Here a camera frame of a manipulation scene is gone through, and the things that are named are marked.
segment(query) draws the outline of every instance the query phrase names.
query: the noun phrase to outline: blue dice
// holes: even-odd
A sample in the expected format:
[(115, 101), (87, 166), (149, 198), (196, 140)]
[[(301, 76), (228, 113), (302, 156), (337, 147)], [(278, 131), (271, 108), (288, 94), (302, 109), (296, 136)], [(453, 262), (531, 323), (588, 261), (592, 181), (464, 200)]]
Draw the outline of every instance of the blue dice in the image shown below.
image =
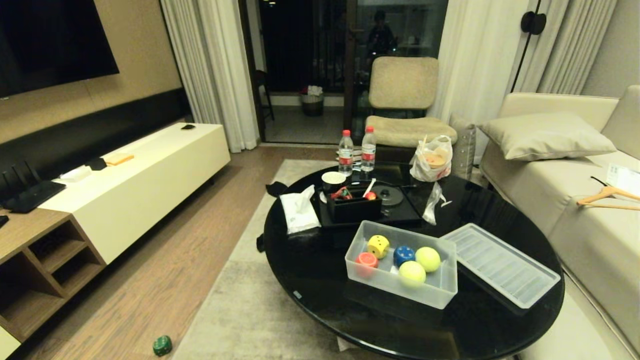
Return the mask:
[(400, 268), (405, 261), (415, 261), (415, 251), (408, 246), (399, 246), (394, 251), (394, 265)]

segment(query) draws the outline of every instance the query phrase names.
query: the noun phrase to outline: clear plastic box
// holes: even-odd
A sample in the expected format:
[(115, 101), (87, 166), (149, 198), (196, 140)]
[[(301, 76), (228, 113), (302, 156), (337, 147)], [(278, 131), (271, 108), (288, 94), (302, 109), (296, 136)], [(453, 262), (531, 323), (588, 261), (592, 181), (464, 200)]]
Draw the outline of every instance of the clear plastic box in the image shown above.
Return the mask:
[[(358, 255), (367, 251), (367, 242), (374, 235), (382, 235), (389, 240), (390, 246), (387, 255), (380, 259), (378, 268), (356, 263)], [(413, 250), (424, 246), (434, 248), (442, 261), (440, 268), (427, 273), (425, 282), (411, 281), (401, 278), (398, 274), (393, 274), (391, 269), (394, 267), (394, 250), (403, 245)], [(360, 223), (358, 232), (355, 234), (344, 260), (347, 264), (349, 279), (437, 309), (444, 309), (453, 296), (458, 293), (456, 244), (449, 240), (432, 238), (365, 220)]]
[(475, 224), (441, 237), (456, 243), (458, 261), (522, 309), (529, 309), (560, 275)]

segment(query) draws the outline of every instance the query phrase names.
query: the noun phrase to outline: television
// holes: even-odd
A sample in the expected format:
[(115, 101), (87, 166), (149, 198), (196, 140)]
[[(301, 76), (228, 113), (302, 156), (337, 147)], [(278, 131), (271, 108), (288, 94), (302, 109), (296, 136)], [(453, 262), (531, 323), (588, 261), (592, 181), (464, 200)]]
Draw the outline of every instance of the television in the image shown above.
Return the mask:
[(93, 0), (0, 0), (0, 97), (118, 73)]

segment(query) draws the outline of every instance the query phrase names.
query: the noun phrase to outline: glass door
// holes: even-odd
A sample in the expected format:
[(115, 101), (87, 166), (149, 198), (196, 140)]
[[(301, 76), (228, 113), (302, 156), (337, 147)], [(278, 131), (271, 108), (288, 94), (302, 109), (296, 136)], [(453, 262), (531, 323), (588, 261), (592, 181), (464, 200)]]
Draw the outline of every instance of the glass door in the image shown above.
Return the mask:
[[(438, 57), (448, 0), (347, 0), (344, 128), (362, 141), (369, 105), (371, 65), (380, 56)], [(407, 111), (376, 110), (392, 117)]]

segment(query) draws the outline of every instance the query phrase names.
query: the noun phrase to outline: green dice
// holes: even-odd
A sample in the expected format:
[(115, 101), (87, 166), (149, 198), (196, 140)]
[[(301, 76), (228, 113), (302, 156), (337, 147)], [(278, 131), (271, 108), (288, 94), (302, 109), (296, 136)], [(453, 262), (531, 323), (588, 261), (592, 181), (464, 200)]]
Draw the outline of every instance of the green dice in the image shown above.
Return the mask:
[(169, 354), (173, 350), (171, 345), (171, 338), (167, 335), (160, 336), (154, 341), (154, 354), (157, 356), (163, 356)]

